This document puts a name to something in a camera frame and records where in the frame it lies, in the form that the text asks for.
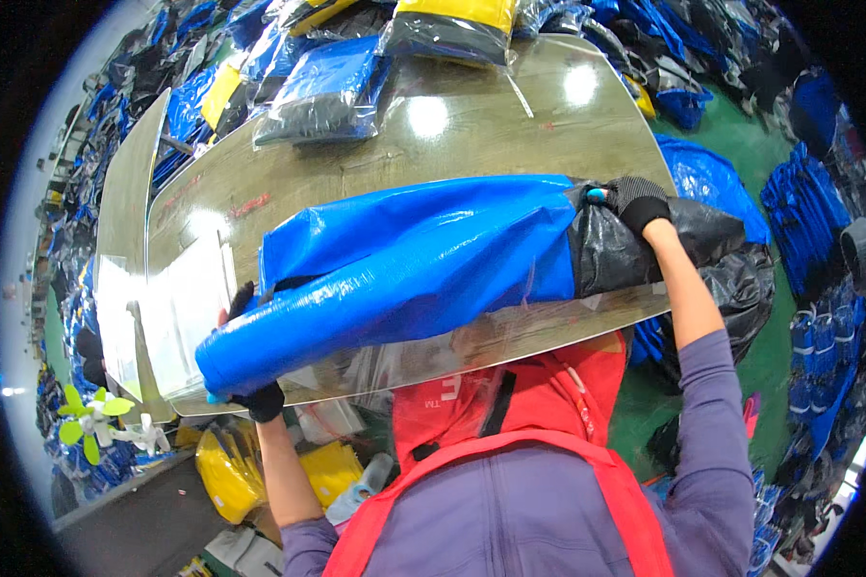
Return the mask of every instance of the purple long-sleeve shirt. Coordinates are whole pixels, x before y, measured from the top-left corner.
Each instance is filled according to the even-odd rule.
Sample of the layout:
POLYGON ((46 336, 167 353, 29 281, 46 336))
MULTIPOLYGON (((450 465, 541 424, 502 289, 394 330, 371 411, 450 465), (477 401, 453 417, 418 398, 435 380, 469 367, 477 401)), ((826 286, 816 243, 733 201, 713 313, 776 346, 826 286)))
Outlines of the purple long-sleeve shirt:
MULTIPOLYGON (((681 460, 667 500, 646 491, 674 574, 744 575, 753 483, 725 330, 680 351, 681 460)), ((285 574, 320 575, 326 519, 281 530, 285 574)), ((593 468, 532 442, 439 469, 404 491, 365 575, 633 575, 593 468)))

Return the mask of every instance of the green fan blade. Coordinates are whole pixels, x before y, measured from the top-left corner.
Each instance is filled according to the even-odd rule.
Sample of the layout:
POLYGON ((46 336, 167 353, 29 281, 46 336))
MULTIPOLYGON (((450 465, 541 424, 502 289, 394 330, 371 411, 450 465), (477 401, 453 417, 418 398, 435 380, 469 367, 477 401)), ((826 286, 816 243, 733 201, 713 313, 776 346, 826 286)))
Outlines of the green fan blade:
POLYGON ((78 421, 67 421, 61 425, 58 431, 58 439, 65 445, 73 445, 77 443, 83 436, 84 430, 78 421))
POLYGON ((93 435, 84 439, 84 456, 90 464, 100 464, 100 446, 93 435))
POLYGON ((106 401, 106 404, 102 406, 102 413, 106 416, 118 416, 120 414, 128 413, 132 410, 133 406, 135 406, 135 404, 128 399, 116 397, 106 401))
POLYGON ((80 409, 84 402, 80 399, 80 393, 74 388, 74 385, 64 386, 64 398, 67 399, 67 404, 75 409, 80 409))

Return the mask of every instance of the black glove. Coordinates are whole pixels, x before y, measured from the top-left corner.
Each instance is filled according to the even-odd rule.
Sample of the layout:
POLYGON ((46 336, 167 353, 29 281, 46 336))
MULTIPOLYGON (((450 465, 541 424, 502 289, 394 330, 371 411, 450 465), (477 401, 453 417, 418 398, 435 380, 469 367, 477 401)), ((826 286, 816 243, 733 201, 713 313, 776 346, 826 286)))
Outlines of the black glove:
MULTIPOLYGON (((238 289, 237 294, 231 299, 231 310, 228 311, 228 320, 240 317, 247 303, 254 296, 254 283, 247 283, 238 289)), ((236 402, 250 411, 250 418, 258 423, 268 423, 282 414, 285 405, 285 394, 279 384, 274 380, 248 395, 232 395, 231 402, 236 402)))
POLYGON ((642 235, 645 226, 655 219, 670 220, 667 193, 650 180, 638 176, 623 176, 606 185, 606 202, 624 225, 642 235))

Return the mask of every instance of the warehouse floor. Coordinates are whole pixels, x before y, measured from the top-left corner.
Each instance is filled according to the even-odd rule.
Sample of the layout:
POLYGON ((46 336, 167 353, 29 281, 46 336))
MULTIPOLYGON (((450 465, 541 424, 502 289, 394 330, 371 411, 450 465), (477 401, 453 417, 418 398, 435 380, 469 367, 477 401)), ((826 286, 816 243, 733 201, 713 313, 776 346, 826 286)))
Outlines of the warehouse floor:
MULTIPOLYGON (((715 94, 715 99, 706 105, 695 131, 683 132, 660 118, 649 123, 651 129, 691 140, 729 159, 762 211, 760 191, 776 165, 789 159, 792 145, 781 133, 767 131, 759 120, 745 116, 717 87, 706 87, 715 94)), ((773 313, 738 365, 744 398, 755 390, 761 394, 760 417, 750 444, 750 459, 752 464, 764 468, 767 479, 773 477, 790 439, 786 425, 789 406, 786 380, 792 353, 789 321, 795 312, 789 283, 775 247, 773 257, 777 288, 773 313)), ((643 367, 626 371, 613 411, 610 445, 633 468, 639 480, 663 472, 651 462, 645 445, 655 429, 678 413, 681 405, 681 397, 666 396, 654 375, 643 367)))

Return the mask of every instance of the red vest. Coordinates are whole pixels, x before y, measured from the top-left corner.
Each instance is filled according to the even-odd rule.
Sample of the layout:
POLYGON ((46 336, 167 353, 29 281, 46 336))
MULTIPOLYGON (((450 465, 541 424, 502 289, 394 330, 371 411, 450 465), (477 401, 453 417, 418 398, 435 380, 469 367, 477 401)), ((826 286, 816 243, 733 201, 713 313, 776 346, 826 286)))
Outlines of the red vest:
POLYGON ((359 507, 324 575, 362 574, 394 502, 427 473, 534 440, 576 453, 594 468, 636 577, 672 577, 658 518, 629 467, 604 448, 624 370, 625 343, 617 331, 395 389, 392 420, 401 475, 359 507))

